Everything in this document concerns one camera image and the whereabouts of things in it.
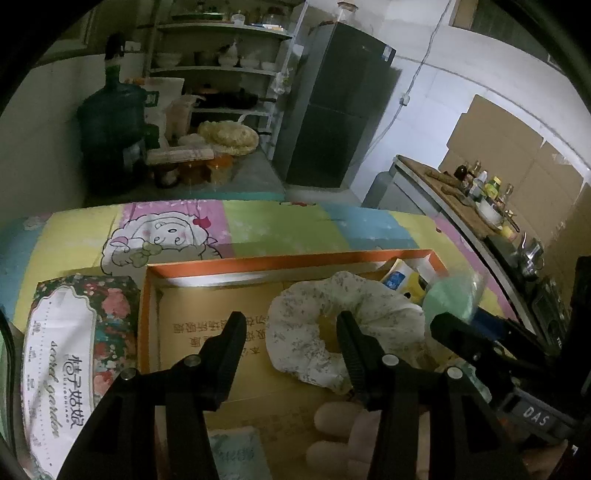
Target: refrigerator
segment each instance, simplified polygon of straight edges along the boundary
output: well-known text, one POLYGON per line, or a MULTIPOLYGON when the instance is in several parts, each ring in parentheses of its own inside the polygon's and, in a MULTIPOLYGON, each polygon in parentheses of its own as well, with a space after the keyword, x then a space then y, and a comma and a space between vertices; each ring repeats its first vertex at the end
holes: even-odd
POLYGON ((319 26, 309 35, 273 155, 284 182, 341 186, 353 156, 371 140, 370 119, 379 120, 390 96, 394 54, 392 47, 342 23, 319 26))

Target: refrigerator door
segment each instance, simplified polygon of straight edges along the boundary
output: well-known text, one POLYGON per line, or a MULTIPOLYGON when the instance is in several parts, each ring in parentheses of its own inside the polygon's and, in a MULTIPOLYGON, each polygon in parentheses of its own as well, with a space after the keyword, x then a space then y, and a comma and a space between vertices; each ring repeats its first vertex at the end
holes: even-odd
POLYGON ((320 30, 324 28, 333 32, 310 103, 367 118, 376 93, 384 88, 395 50, 348 25, 325 25, 320 30))
POLYGON ((303 186, 340 187, 365 122, 365 119, 357 116, 309 105, 286 182, 303 186))

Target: white wall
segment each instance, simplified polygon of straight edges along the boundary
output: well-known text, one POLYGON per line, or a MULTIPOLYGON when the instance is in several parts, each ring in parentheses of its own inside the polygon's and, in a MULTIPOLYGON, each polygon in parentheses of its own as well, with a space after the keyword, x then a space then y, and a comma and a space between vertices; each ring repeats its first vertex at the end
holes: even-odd
MULTIPOLYGON (((0 116, 0 222, 81 207, 82 101, 105 84, 103 55, 32 69, 0 116)), ((142 54, 127 54, 121 78, 140 76, 142 54)))
MULTIPOLYGON (((447 0, 392 0, 377 37, 397 53, 402 70, 379 134, 422 60, 447 0)), ((351 185, 361 199, 375 175, 396 154, 437 167, 461 113, 475 94, 510 111, 538 131, 585 177, 591 165, 591 115, 560 72, 503 42, 449 26, 453 2, 437 33, 411 101, 384 139, 367 156, 351 185)))

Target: colorful tablecloth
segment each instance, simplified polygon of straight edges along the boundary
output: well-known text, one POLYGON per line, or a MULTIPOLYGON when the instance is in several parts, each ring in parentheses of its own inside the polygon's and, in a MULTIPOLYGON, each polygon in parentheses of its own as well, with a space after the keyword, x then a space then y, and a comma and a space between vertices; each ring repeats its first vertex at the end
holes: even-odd
MULTIPOLYGON (((106 273, 130 275, 140 286, 148 263, 219 257, 429 248, 448 269, 486 270, 450 227, 408 213, 257 200, 128 203, 58 212, 15 220, 0 230, 0 304, 23 330, 40 281, 106 273)), ((481 306, 513 316, 494 281, 481 306)))

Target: wooden countertop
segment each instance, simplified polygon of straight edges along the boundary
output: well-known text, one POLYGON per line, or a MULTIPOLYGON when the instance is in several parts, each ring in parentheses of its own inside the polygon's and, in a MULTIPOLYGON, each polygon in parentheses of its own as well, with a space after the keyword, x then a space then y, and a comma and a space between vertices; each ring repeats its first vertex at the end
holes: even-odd
MULTIPOLYGON (((441 199, 447 203, 455 214, 460 217, 466 226, 476 235, 480 240, 484 240, 489 235, 498 234, 498 231, 489 227, 479 216, 478 212, 472 207, 464 205, 453 195, 444 193, 442 190, 451 190, 452 187, 443 183, 440 180, 433 178, 433 176, 441 177, 443 174, 435 168, 423 165, 412 158, 404 157, 403 155, 397 155, 400 162, 410 168, 419 178, 429 185, 435 193, 437 193, 441 199)), ((454 177, 449 177, 451 183, 457 181, 454 177)))

